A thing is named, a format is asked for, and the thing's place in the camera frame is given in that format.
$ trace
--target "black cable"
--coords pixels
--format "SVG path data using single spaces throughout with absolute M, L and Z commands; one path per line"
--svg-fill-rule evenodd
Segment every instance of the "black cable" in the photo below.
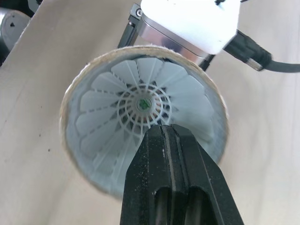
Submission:
M 267 65 L 265 69 L 274 72 L 281 72 L 281 73 L 299 73 L 300 64 L 288 64 L 288 63 L 271 61 L 270 64 Z
M 300 73 L 300 64 L 274 62 L 271 53 L 239 30 L 224 50 L 257 71 L 266 69 L 281 73 Z

